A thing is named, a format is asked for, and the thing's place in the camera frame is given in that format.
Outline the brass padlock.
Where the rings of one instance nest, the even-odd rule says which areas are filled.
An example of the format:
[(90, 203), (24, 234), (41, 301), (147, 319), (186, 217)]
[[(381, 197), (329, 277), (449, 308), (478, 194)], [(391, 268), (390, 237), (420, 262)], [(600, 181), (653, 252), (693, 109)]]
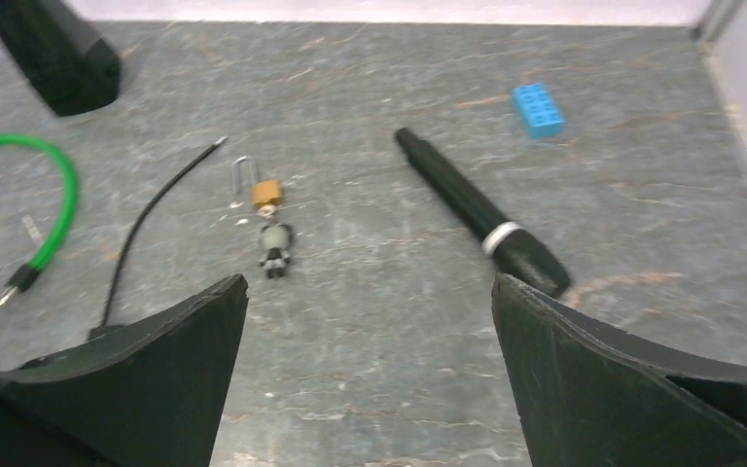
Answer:
[(237, 196), (245, 188), (250, 189), (251, 202), (257, 211), (278, 206), (283, 201), (282, 183), (277, 179), (263, 178), (258, 163), (250, 156), (231, 163), (231, 181)]

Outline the panda keychain with key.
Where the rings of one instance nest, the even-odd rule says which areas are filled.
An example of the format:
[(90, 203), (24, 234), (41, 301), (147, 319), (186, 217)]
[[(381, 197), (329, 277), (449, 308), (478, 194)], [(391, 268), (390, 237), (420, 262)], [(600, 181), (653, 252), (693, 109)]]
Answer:
[(277, 218), (277, 207), (273, 204), (260, 207), (258, 214), (266, 221), (259, 236), (263, 250), (259, 265), (267, 278), (283, 277), (291, 264), (290, 249), (295, 239), (294, 229)]

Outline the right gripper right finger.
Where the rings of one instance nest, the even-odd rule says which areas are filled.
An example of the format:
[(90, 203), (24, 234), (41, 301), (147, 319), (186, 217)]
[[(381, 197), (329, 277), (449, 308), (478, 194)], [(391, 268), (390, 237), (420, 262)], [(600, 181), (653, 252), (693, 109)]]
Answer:
[(747, 466), (747, 366), (606, 324), (498, 274), (492, 314), (536, 466)]

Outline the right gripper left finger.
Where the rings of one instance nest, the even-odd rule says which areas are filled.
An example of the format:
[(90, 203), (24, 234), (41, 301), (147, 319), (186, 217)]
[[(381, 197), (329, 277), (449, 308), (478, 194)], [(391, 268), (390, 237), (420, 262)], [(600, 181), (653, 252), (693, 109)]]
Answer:
[(81, 345), (0, 371), (0, 466), (205, 466), (248, 285), (226, 277)]

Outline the black cable padlock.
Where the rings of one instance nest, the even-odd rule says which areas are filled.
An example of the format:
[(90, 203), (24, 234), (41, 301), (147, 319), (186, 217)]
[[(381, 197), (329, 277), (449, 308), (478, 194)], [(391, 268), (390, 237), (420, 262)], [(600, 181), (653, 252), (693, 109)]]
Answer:
[(211, 143), (204, 151), (202, 151), (197, 157), (191, 162), (185, 165), (179, 172), (177, 172), (164, 186), (162, 186), (157, 193), (151, 198), (143, 210), (138, 214), (130, 230), (128, 231), (124, 240), (123, 247), (118, 256), (113, 275), (109, 284), (108, 294), (104, 303), (102, 314), (98, 324), (91, 328), (88, 332), (88, 340), (94, 340), (108, 334), (111, 331), (122, 328), (122, 325), (110, 324), (110, 318), (112, 316), (113, 303), (119, 290), (120, 281), (125, 268), (125, 263), (132, 247), (132, 244), (139, 233), (145, 219), (152, 212), (158, 202), (189, 172), (196, 168), (205, 159), (211, 156), (218, 148), (220, 148), (228, 137), (222, 136)]

